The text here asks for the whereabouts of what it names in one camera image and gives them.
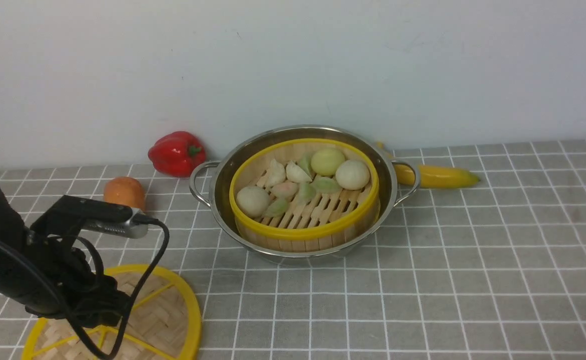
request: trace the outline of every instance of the yellow banana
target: yellow banana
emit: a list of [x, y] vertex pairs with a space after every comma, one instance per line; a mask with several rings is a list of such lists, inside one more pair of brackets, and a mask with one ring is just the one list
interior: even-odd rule
[[[390, 158], [393, 155], [384, 149], [384, 143], [377, 141], [378, 148], [382, 149]], [[420, 164], [421, 187], [431, 189], [456, 189], [467, 188], [475, 185], [480, 178], [470, 171], [462, 168], [449, 168]], [[415, 176], [411, 169], [404, 165], [396, 165], [395, 173], [397, 182], [402, 185], [413, 185]]]

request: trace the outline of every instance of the yellow rim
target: yellow rim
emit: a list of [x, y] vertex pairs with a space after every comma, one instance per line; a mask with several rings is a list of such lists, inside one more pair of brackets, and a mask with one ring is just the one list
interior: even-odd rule
[[[106, 269], [104, 271], [104, 273], [107, 275], [110, 275], [110, 276], [113, 276], [116, 274], [121, 274], [123, 272], [143, 273], [144, 271], [146, 271], [147, 268], [148, 268], [148, 265], [142, 265], [142, 264], [140, 264], [140, 265], [123, 265], [123, 266], [118, 266], [115, 268]], [[153, 275], [159, 276], [161, 278], [165, 278], [166, 280], [169, 281], [169, 284], [166, 285], [165, 287], [161, 287], [159, 290], [154, 291], [152, 294], [149, 294], [148, 296], [146, 296], [146, 298], [139, 301], [139, 303], [136, 304], [135, 307], [141, 305], [142, 303], [145, 303], [150, 298], [155, 297], [158, 293], [160, 293], [166, 289], [169, 289], [171, 287], [175, 287], [180, 292], [182, 297], [184, 298], [184, 302], [185, 302], [186, 308], [188, 310], [188, 330], [187, 330], [187, 335], [186, 335], [186, 341], [184, 341], [184, 346], [182, 347], [181, 352], [179, 353], [178, 357], [172, 357], [166, 353], [163, 353], [162, 351], [155, 348], [154, 346], [151, 346], [150, 344], [146, 344], [146, 342], [143, 342], [135, 337], [132, 337], [130, 335], [125, 335], [125, 338], [127, 340], [132, 341], [132, 342], [135, 342], [136, 344], [144, 347], [145, 349], [147, 349], [149, 351], [152, 351], [153, 353], [156, 353], [157, 355], [159, 355], [162, 358], [165, 358], [167, 360], [195, 360], [195, 358], [197, 357], [197, 351], [199, 350], [199, 341], [201, 341], [201, 335], [202, 335], [202, 317], [199, 312], [199, 305], [197, 303], [197, 297], [195, 297], [193, 290], [190, 289], [190, 286], [186, 283], [186, 281], [184, 281], [183, 278], [181, 278], [176, 273], [170, 271], [169, 269], [156, 267], [153, 270]], [[37, 340], [39, 339], [39, 335], [42, 333], [42, 331], [46, 327], [46, 323], [48, 323], [48, 319], [41, 318], [37, 321], [37, 323], [33, 327], [33, 330], [30, 332], [30, 335], [28, 336], [28, 339], [27, 339], [26, 344], [24, 346], [24, 352], [21, 357], [22, 360], [32, 360], [35, 356], [43, 354], [46, 351], [49, 351], [49, 350], [51, 350], [57, 346], [60, 346], [62, 344], [66, 344], [67, 342], [69, 342], [71, 340], [78, 339], [77, 335], [74, 335], [74, 336], [68, 337], [66, 339], [62, 339], [62, 340], [56, 342], [55, 344], [51, 344], [45, 348], [35, 350], [35, 346], [37, 344]], [[98, 327], [93, 328], [91, 330], [88, 330], [87, 333], [89, 335], [94, 334], [94, 333], [100, 333], [98, 346], [99, 346], [99, 348], [101, 348], [103, 346], [104, 339], [106, 338], [106, 334], [107, 333], [115, 333], [116, 334], [117, 329], [112, 328], [110, 326], [102, 326], [101, 325], [101, 326], [98, 326]]]
[[[283, 146], [288, 146], [291, 144], [299, 144], [304, 142], [320, 142], [325, 144], [332, 144], [338, 146], [339, 148], [346, 148], [357, 155], [366, 163], [368, 166], [368, 170], [371, 174], [371, 191], [364, 202], [360, 204], [357, 209], [355, 209], [350, 214], [344, 216], [341, 219], [337, 219], [332, 223], [327, 223], [325, 225], [321, 225], [318, 227], [312, 228], [278, 228], [272, 227], [268, 225], [264, 225], [262, 223], [258, 223], [254, 221], [254, 219], [249, 218], [246, 214], [240, 210], [237, 203], [235, 202], [235, 183], [237, 182], [237, 178], [239, 174], [244, 171], [244, 169], [254, 161], [254, 159], [262, 156], [265, 153], [269, 153], [273, 150], [281, 148]], [[365, 153], [361, 152], [358, 148], [354, 146], [350, 146], [340, 141], [334, 141], [331, 139], [315, 139], [315, 138], [304, 138], [304, 139], [294, 139], [289, 141], [284, 141], [277, 145], [269, 146], [264, 150], [261, 150], [255, 153], [252, 157], [250, 157], [247, 161], [245, 161], [235, 172], [233, 175], [233, 179], [231, 180], [231, 189], [230, 189], [230, 203], [231, 209], [233, 210], [233, 214], [235, 214], [235, 219], [242, 223], [245, 227], [249, 228], [250, 230], [254, 231], [255, 233], [264, 235], [266, 237], [273, 237], [282, 240], [290, 240], [290, 241], [306, 241], [311, 239], [317, 239], [322, 237], [327, 237], [334, 233], [338, 233], [339, 231], [344, 230], [348, 226], [352, 225], [357, 221], [359, 217], [364, 215], [367, 210], [369, 210], [373, 204], [375, 203], [375, 198], [377, 197], [377, 193], [379, 192], [379, 179], [377, 178], [377, 171], [375, 171], [375, 165], [373, 162], [366, 156]]]

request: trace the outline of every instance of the woven bamboo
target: woven bamboo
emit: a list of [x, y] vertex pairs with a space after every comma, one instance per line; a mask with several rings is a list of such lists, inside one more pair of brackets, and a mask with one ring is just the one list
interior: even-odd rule
[[[145, 265], [110, 269], [119, 290], [130, 294]], [[201, 336], [201, 315], [192, 290], [178, 275], [158, 268], [135, 301], [117, 360], [192, 360]], [[87, 329], [109, 353], [117, 328]], [[28, 338], [23, 360], [93, 360], [66, 320], [40, 319]]]

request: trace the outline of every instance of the pepper stem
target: pepper stem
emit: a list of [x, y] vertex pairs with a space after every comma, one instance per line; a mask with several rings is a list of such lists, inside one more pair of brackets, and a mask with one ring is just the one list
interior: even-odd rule
[[201, 147], [197, 147], [194, 145], [191, 145], [188, 147], [188, 155], [190, 157], [194, 157], [195, 155], [197, 155], [200, 151], [202, 150]]

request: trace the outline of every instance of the stainless steel pot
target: stainless steel pot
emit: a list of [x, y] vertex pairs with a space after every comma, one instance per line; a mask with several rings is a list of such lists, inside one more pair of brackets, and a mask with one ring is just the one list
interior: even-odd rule
[[[323, 138], [344, 142], [363, 151], [371, 161], [373, 161], [380, 182], [379, 198], [381, 207], [378, 221], [373, 224], [369, 230], [355, 239], [350, 240], [345, 244], [341, 244], [340, 246], [320, 251], [302, 253], [275, 251], [257, 246], [256, 244], [242, 239], [237, 231], [235, 215], [233, 214], [229, 203], [229, 191], [233, 174], [237, 171], [237, 168], [249, 159], [249, 157], [254, 155], [254, 153], [280, 142], [302, 138]], [[393, 167], [393, 165], [397, 164], [408, 166], [415, 173], [415, 183], [412, 189], [399, 197], [397, 197], [398, 185], [396, 182], [395, 168]], [[217, 171], [215, 171], [210, 181], [208, 196], [204, 196], [195, 186], [195, 180], [201, 172], [210, 168], [217, 168]], [[193, 171], [189, 185], [191, 194], [193, 194], [193, 196], [202, 204], [212, 210], [215, 220], [219, 223], [222, 229], [249, 251], [258, 253], [267, 260], [277, 264], [290, 266], [318, 266], [330, 260], [341, 259], [347, 253], [363, 244], [364, 240], [379, 228], [394, 207], [397, 207], [417, 191], [420, 183], [421, 177], [416, 168], [404, 161], [388, 159], [381, 149], [377, 148], [372, 143], [361, 139], [355, 134], [336, 127], [298, 125], [263, 132], [241, 143], [222, 161], [204, 162]]]

